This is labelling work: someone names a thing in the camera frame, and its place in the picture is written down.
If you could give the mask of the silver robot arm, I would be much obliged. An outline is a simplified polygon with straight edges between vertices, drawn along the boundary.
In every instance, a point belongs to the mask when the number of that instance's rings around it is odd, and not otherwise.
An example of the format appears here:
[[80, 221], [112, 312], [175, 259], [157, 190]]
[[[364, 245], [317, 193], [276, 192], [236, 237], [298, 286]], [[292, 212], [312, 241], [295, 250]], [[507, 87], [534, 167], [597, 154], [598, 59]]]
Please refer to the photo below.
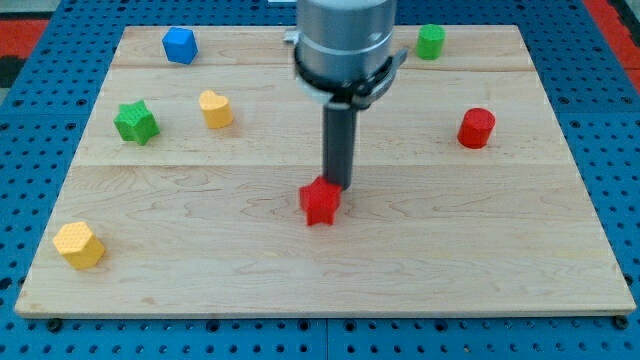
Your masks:
[[322, 105], [322, 176], [352, 182], [357, 115], [390, 89], [407, 57], [391, 52], [395, 0], [300, 0], [292, 42], [296, 80]]

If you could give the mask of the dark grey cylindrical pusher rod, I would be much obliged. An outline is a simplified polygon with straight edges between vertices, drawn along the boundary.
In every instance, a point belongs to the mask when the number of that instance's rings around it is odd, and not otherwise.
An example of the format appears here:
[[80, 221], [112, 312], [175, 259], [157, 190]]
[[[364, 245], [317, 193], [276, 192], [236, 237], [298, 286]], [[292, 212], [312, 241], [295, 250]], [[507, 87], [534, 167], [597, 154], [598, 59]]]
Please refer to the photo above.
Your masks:
[[347, 190], [352, 181], [357, 111], [323, 108], [323, 177]]

